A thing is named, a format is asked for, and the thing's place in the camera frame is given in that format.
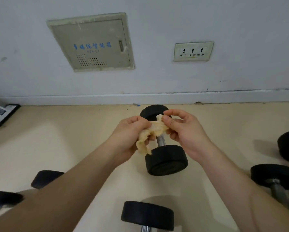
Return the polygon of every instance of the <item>person's right hand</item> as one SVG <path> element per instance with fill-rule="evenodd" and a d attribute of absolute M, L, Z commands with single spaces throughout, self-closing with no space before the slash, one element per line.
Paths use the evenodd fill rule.
<path fill-rule="evenodd" d="M 169 116 L 178 116 L 182 120 Z M 179 142 L 185 153 L 197 162 L 200 162 L 201 155 L 213 145 L 197 118 L 186 111 L 164 111 L 162 121 L 169 127 L 166 133 L 170 134 L 170 138 Z"/>

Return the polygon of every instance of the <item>person's left arm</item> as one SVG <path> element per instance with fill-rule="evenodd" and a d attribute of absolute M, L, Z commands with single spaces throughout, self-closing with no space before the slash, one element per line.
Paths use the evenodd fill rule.
<path fill-rule="evenodd" d="M 72 232 L 111 172 L 137 150 L 151 123 L 140 116 L 120 121 L 112 135 L 75 167 L 0 216 L 0 232 Z"/>

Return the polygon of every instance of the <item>outlet cover plate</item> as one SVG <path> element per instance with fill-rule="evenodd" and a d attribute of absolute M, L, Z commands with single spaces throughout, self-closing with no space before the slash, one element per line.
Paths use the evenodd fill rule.
<path fill-rule="evenodd" d="M 49 20 L 47 25 L 75 72 L 135 68 L 125 13 Z"/>
<path fill-rule="evenodd" d="M 213 44 L 213 41 L 175 44 L 173 61 L 209 61 Z"/>

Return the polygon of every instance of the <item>hand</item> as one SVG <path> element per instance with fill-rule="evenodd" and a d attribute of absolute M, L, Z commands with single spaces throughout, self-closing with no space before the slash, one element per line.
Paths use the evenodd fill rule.
<path fill-rule="evenodd" d="M 169 116 L 178 116 L 181 119 L 172 119 Z M 162 121 L 169 129 L 172 140 L 180 143 L 181 147 L 193 160 L 199 162 L 201 155 L 210 145 L 213 145 L 203 127 L 195 116 L 179 109 L 164 111 Z"/>
<path fill-rule="evenodd" d="M 133 116 L 124 120 L 121 120 L 111 136 L 105 142 L 107 146 L 111 146 L 114 150 L 114 159 L 116 166 L 123 164 L 131 158 L 131 156 L 137 150 L 136 141 L 139 133 L 149 128 L 152 125 L 150 121 L 141 117 Z"/>

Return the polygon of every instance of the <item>forearm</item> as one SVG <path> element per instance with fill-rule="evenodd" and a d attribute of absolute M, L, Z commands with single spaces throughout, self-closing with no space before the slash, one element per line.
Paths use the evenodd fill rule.
<path fill-rule="evenodd" d="M 289 210 L 265 193 L 215 145 L 201 165 L 241 232 L 289 231 Z"/>
<path fill-rule="evenodd" d="M 114 170 L 106 144 L 0 217 L 0 231 L 71 232 Z"/>

